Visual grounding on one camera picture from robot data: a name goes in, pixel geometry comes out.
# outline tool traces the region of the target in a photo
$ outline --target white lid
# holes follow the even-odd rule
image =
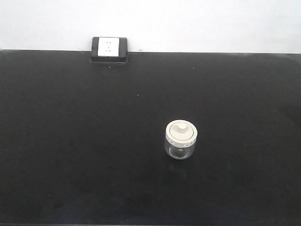
[[[193,145],[198,136],[197,128],[185,120],[174,120],[166,127],[166,139],[175,147],[184,148]]]

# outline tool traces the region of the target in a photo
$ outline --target lid knob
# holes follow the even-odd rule
[[[185,123],[178,124],[178,132],[179,133],[185,133],[186,130],[187,130],[187,125]]]

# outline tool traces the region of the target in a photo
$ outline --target electrical outlet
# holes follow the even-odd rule
[[[118,57],[119,56],[119,38],[99,38],[98,41],[99,57]]]
[[[127,62],[127,39],[93,37],[92,62]]]

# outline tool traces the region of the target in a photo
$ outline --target outlet socket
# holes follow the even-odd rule
[[[99,57],[118,57],[119,56],[119,38],[103,38],[98,41]]]

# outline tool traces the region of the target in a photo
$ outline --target clear glass jar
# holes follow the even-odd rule
[[[167,154],[170,157],[173,157],[174,159],[189,158],[194,151],[194,146],[195,146],[195,143],[193,145],[191,145],[190,147],[184,147],[184,148],[176,147],[176,146],[173,146],[171,143],[169,143],[169,141],[166,138],[165,138],[165,143],[164,143],[164,147],[165,147]]]
[[[197,128],[185,120],[175,120],[166,127],[165,150],[174,159],[187,159],[194,151]]]

